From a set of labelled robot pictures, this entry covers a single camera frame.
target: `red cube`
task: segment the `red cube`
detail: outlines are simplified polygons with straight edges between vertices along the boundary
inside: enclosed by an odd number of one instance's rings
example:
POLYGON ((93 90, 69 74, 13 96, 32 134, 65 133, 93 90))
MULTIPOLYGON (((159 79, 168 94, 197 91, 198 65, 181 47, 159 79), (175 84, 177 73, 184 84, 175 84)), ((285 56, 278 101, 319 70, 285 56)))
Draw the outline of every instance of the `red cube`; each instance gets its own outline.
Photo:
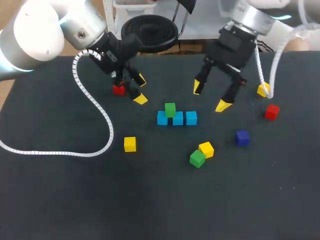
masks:
POLYGON ((266 119, 274 121, 274 120, 276 120, 279 111, 280 111, 280 107, 270 104, 266 110, 264 117, 266 119))
POLYGON ((126 94, 125 86, 116 86, 113 85, 112 91, 114 95, 124 96, 126 94))

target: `green cube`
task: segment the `green cube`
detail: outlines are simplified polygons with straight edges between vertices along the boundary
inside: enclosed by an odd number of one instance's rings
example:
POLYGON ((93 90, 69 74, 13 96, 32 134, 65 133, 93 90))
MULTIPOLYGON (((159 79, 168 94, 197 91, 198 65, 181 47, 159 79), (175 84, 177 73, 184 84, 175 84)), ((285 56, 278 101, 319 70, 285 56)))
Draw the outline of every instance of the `green cube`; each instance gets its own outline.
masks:
POLYGON ((206 161, 206 155, 204 155, 201 151, 195 150, 194 153, 190 156, 190 163, 197 168, 200 168, 206 161))
POLYGON ((176 104, 175 103, 166 103, 164 105, 165 108, 165 116, 167 118, 175 118, 176 117, 176 104))

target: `yellow cube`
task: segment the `yellow cube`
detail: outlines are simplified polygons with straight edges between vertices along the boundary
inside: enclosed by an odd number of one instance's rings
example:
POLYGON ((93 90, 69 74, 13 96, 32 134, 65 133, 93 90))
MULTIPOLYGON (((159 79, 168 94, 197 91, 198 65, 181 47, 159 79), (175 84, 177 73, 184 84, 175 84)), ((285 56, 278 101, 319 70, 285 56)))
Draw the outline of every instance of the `yellow cube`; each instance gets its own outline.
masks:
MULTIPOLYGON (((268 90, 268 92, 270 93, 270 85, 269 83, 264 83, 265 84, 265 87, 266 89, 268 90)), ((264 86, 262 84, 260 84, 260 86, 258 87, 258 91, 256 91, 259 95, 261 95, 262 97, 266 97, 267 95, 265 94, 265 91, 264 91, 264 86)))
POLYGON ((205 159, 211 158, 214 156, 214 148, 211 146, 210 142, 205 142, 199 145, 199 151, 205 155, 205 159))
POLYGON ((125 137, 124 138, 124 151, 126 153, 136 152, 137 151, 137 143, 136 137, 125 137))

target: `black stool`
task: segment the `black stool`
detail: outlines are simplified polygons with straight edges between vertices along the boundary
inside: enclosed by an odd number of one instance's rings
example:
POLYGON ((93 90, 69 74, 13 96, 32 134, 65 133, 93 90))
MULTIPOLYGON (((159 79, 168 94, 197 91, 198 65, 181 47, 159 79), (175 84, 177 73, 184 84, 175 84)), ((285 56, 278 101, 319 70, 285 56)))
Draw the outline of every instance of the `black stool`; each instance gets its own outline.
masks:
POLYGON ((197 0, 177 0, 177 6, 173 20, 158 15, 140 15, 127 21, 121 29, 121 38, 124 39, 129 34, 136 34, 141 40, 142 53, 159 53, 173 47, 178 38, 183 34, 189 14, 192 14, 197 0), (181 32, 175 24, 176 16, 183 5, 186 13, 183 20, 181 32))

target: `white cable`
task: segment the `white cable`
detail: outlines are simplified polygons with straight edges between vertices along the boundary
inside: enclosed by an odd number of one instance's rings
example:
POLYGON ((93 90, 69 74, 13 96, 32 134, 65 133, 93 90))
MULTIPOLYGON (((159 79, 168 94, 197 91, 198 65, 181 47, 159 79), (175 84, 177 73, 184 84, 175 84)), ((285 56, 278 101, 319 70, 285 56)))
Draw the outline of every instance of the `white cable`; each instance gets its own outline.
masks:
POLYGON ((305 11, 305 1, 299 0, 298 3, 299 3, 299 14, 301 17, 301 21, 303 22, 303 25, 300 25, 300 26, 297 26, 296 28, 294 28, 288 34, 288 36, 285 38, 285 40, 282 42, 282 44, 279 46, 278 50, 275 53, 275 56, 274 56, 273 62, 272 62, 272 66, 271 66, 270 78, 269 78, 270 92, 268 92, 266 85, 265 85, 264 74, 263 74, 263 70, 262 70, 262 66, 261 66, 258 45, 255 48, 255 59, 256 59, 256 64, 257 64, 257 68, 258 68, 260 82, 263 85, 264 93, 266 94, 266 96, 269 99, 272 99, 274 97, 276 73, 277 73, 277 69, 278 69, 278 65, 279 65, 279 61, 281 59, 282 53, 284 52, 287 44, 291 40, 293 40, 297 36, 297 34, 300 32, 303 32, 306 30, 320 30, 320 24, 317 24, 314 22, 309 23, 307 21, 306 11, 305 11))
POLYGON ((305 0, 298 0, 298 11, 299 11, 299 16, 300 16, 302 24, 305 25, 308 30, 313 30, 312 26, 310 25, 310 23, 307 20, 307 12, 305 9, 305 0))
POLYGON ((74 156, 74 157, 82 157, 82 158, 90 158, 90 157, 95 157, 95 156, 99 156, 101 154, 103 154, 105 151, 108 150, 108 148, 111 146, 111 143, 114 139, 114 128, 112 125, 112 122, 108 116, 108 114, 106 113, 106 111, 101 107, 101 105, 90 95, 90 93, 86 90, 86 88, 83 86, 83 84, 80 82, 78 73, 77 73, 77 66, 78 66, 78 62, 79 59, 86 55, 86 54, 90 54, 93 55, 96 59, 101 60, 101 55, 99 53, 97 53, 96 51, 93 50, 83 50, 81 52, 79 52, 73 60, 72 63, 72 72, 73 72, 73 77, 74 80, 76 82, 76 84, 79 86, 79 88, 81 89, 81 91, 84 93, 84 95, 86 95, 86 97, 95 105, 95 107, 100 111, 100 113, 103 115, 103 117, 106 120, 106 123, 109 127, 109 132, 110 132, 110 136, 109 136, 109 140, 107 142, 107 144, 105 145, 104 148, 102 148, 101 150, 97 151, 97 152, 93 152, 93 153, 78 153, 78 152, 69 152, 69 151, 21 151, 21 150, 17 150, 17 149, 13 149, 7 145, 5 145, 1 140, 0 140, 0 147, 4 148, 5 150, 15 153, 15 154, 20 154, 20 155, 60 155, 60 156, 74 156))

